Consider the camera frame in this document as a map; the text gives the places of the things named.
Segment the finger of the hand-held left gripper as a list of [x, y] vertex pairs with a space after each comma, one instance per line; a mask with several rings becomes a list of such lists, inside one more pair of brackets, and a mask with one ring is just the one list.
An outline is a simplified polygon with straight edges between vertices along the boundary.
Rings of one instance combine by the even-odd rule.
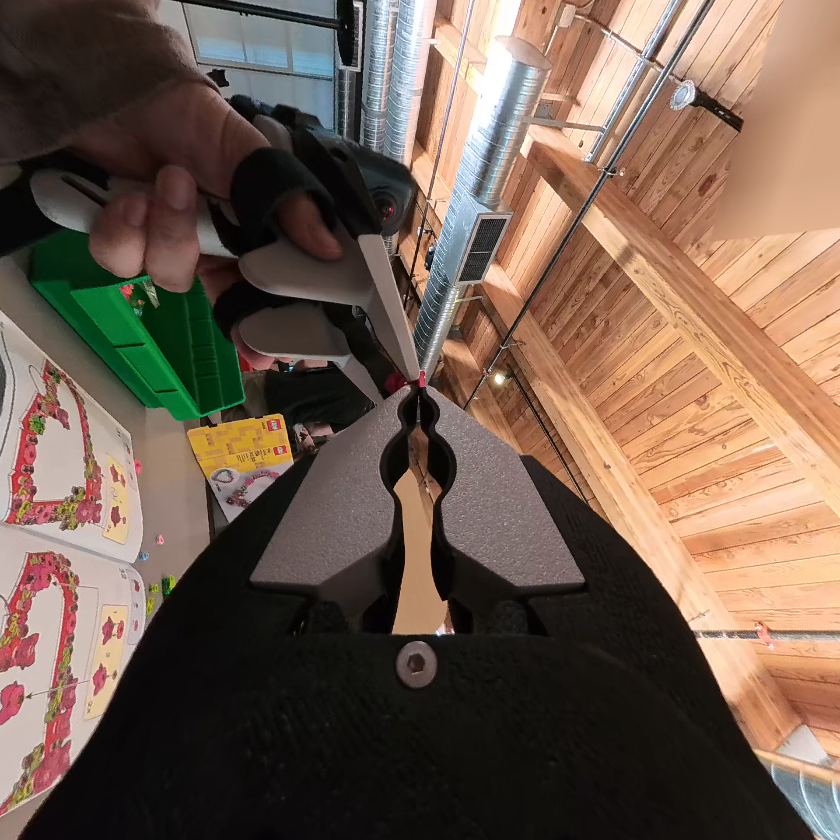
[[417, 382], [420, 370], [411, 325], [405, 315], [391, 261], [382, 236], [363, 234], [358, 246], [370, 272], [373, 292], [364, 305], [374, 334], [407, 382]]
[[382, 403], [383, 397], [371, 374], [356, 358], [339, 358], [338, 367], [343, 375], [372, 403]]

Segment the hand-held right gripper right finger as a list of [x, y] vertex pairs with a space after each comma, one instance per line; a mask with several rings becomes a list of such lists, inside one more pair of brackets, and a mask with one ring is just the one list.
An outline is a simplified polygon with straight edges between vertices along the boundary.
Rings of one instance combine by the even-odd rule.
[[519, 452], [432, 387], [418, 391], [434, 504], [432, 568], [455, 633], [503, 602], [585, 591], [585, 578]]

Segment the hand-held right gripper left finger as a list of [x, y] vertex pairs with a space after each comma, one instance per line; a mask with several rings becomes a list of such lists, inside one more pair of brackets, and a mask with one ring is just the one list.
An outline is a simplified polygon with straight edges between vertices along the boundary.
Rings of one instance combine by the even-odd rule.
[[251, 574], [260, 590], [335, 602], [363, 632], [390, 634], [405, 568], [408, 437], [420, 385], [408, 385], [322, 446]]

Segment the green plastic bin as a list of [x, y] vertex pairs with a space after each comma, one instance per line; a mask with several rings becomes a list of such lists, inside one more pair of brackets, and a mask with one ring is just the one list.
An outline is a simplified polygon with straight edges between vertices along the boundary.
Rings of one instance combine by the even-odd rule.
[[54, 234], [33, 247], [31, 285], [147, 407], [177, 421], [241, 404], [245, 389], [235, 347], [219, 331], [197, 280], [186, 293], [156, 287], [161, 305], [138, 317], [117, 278], [91, 257], [88, 237]]

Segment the person's left forearm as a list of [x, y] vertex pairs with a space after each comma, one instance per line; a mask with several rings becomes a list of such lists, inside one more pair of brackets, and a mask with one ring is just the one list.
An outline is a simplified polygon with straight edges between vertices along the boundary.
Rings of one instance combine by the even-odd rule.
[[181, 83], [217, 92], [160, 2], [2, 1], [1, 159], [23, 161]]

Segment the yellow lego box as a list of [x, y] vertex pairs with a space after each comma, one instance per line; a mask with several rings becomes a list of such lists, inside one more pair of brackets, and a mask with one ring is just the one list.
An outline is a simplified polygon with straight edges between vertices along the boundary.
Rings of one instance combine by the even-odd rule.
[[282, 415], [187, 431], [196, 462], [227, 522], [233, 522], [294, 463]]

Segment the open lego instruction booklet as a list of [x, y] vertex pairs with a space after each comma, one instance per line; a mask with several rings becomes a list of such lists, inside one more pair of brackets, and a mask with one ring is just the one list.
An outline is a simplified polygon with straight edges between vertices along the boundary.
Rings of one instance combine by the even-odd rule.
[[146, 622], [132, 439], [1, 318], [1, 814], [53, 787]]

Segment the person's left hand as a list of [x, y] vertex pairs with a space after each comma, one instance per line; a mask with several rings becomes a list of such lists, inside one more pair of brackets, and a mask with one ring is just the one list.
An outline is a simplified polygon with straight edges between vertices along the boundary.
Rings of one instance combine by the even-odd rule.
[[154, 186], [150, 195], [120, 194], [100, 211], [91, 256], [116, 277], [147, 275], [172, 292], [199, 278], [215, 301], [240, 273], [233, 260], [200, 255], [198, 194], [227, 197], [240, 163], [267, 145], [217, 92], [191, 82], [83, 128], [69, 142], [80, 158]]

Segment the white track light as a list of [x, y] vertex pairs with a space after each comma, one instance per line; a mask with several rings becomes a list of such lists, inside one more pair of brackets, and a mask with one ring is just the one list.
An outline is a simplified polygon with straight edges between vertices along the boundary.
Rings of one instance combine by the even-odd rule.
[[676, 112], [689, 107], [704, 109], [736, 132], [742, 131], [743, 119], [699, 89], [692, 80], [684, 80], [678, 85], [669, 100], [669, 107]]

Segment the large dark air duct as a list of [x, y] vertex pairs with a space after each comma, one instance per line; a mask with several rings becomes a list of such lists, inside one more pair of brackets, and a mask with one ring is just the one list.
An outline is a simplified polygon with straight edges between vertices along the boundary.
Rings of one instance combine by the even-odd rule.
[[370, 1], [364, 8], [362, 144], [410, 167], [436, 1]]

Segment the silver air duct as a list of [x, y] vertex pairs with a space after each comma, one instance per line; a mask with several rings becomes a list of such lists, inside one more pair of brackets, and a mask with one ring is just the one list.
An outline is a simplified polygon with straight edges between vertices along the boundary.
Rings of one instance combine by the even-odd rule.
[[551, 64], [527, 40], [498, 36], [461, 156], [414, 331], [421, 371], [430, 379], [467, 287], [483, 281], [511, 212], [502, 194]]

